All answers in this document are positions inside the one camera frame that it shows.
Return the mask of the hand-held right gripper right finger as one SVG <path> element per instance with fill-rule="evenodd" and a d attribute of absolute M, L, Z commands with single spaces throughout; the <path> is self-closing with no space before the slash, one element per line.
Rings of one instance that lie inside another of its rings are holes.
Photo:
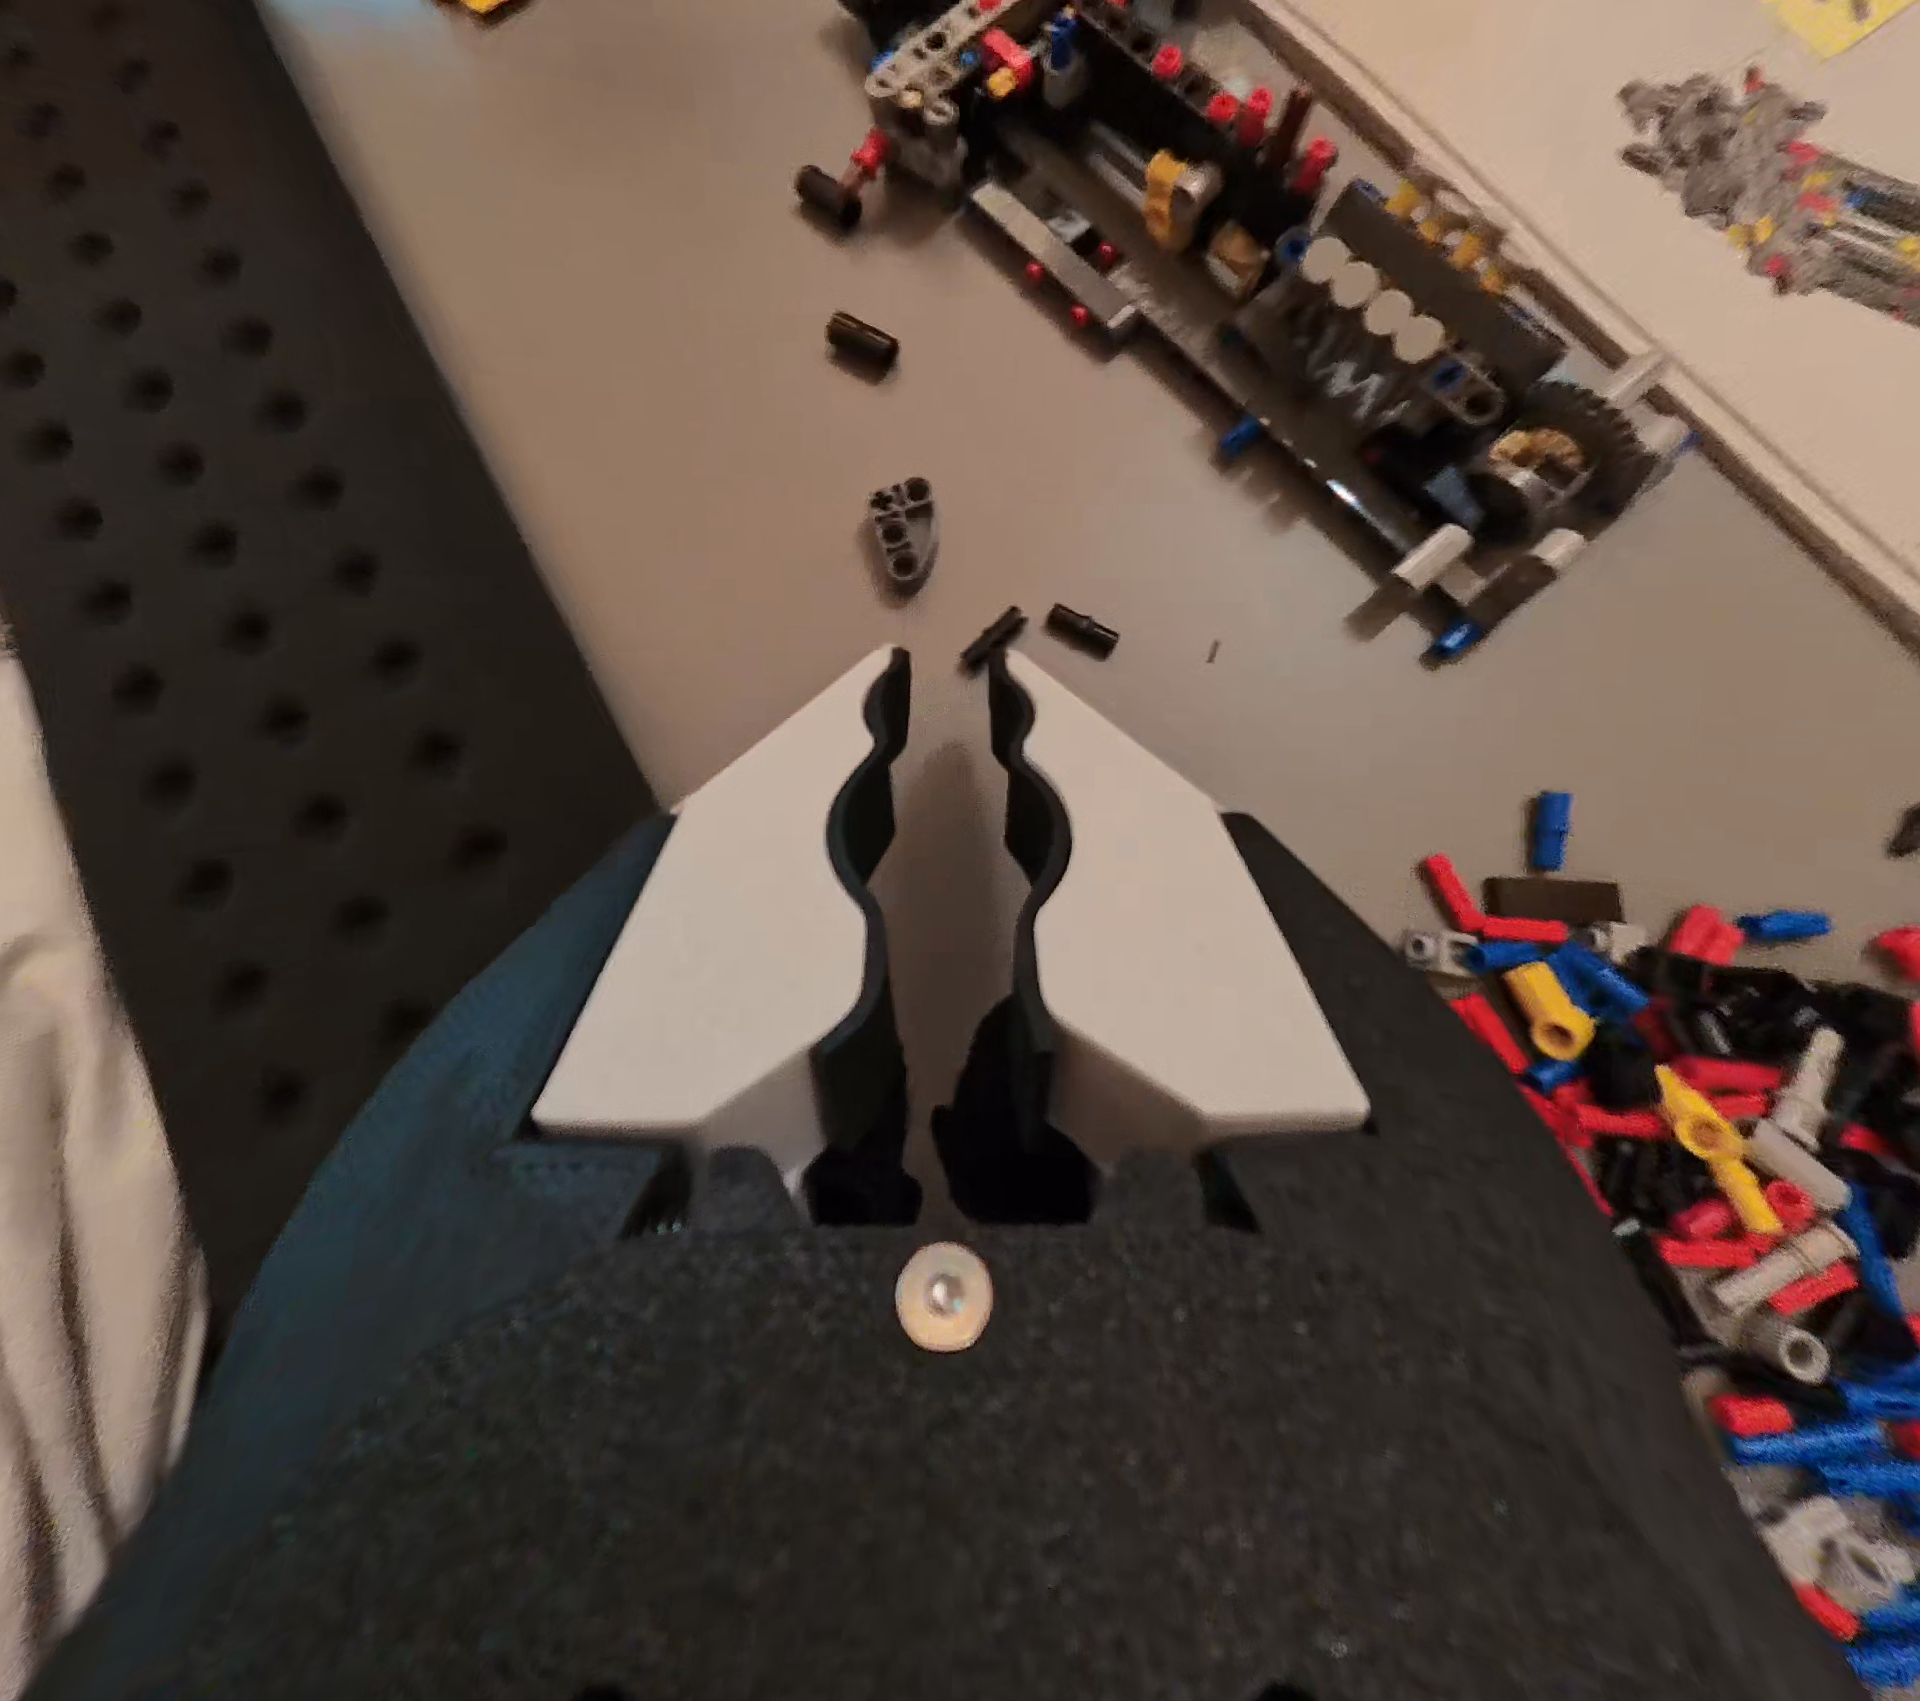
<path fill-rule="evenodd" d="M 1020 653 L 986 665 L 1027 881 L 1004 997 L 933 1141 L 984 1226 L 1079 1226 L 1152 1157 L 1366 1129 L 1374 1106 L 1245 846 L 1255 827 Z"/>

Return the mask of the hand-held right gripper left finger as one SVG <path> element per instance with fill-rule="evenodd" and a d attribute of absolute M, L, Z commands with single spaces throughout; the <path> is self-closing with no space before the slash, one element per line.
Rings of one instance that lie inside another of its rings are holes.
<path fill-rule="evenodd" d="M 912 663 L 881 647 L 675 811 L 532 1106 L 544 1137 L 764 1155 L 828 1226 L 903 1226 L 909 1085 L 875 873 Z"/>

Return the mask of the pile of small lego pins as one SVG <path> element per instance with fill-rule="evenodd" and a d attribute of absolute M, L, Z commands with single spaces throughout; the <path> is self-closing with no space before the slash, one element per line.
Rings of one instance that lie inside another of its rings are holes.
<path fill-rule="evenodd" d="M 1522 873 L 1425 856 L 1438 923 L 1403 959 L 1597 1203 L 1791 1596 L 1870 1698 L 1917 1698 L 1917 925 L 1868 951 L 1905 989 L 1805 975 L 1778 956 L 1829 915 L 1647 927 L 1571 837 L 1546 790 Z"/>

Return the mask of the lego chassis assembly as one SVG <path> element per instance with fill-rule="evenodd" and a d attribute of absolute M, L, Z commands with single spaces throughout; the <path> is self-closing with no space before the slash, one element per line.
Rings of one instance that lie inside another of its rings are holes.
<path fill-rule="evenodd" d="M 1580 372 L 1501 232 L 1404 166 L 1346 174 L 1308 87 L 1241 84 L 1202 0 L 836 0 L 870 128 L 803 206 L 882 180 L 967 212 L 1090 344 L 1148 347 L 1442 602 L 1451 663 L 1560 580 L 1688 450 L 1661 355 Z"/>

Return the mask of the lego instruction booklet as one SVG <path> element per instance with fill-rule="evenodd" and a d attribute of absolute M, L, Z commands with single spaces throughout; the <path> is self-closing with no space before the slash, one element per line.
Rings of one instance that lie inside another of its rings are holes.
<path fill-rule="evenodd" d="M 1917 0 L 1239 0 L 1917 635 Z"/>

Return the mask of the black perforated pad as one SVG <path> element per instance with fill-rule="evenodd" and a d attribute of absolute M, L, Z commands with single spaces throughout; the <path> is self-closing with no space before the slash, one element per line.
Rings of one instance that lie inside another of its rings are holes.
<path fill-rule="evenodd" d="M 250 0 L 3 0 L 4 616 L 216 1316 L 654 811 Z"/>

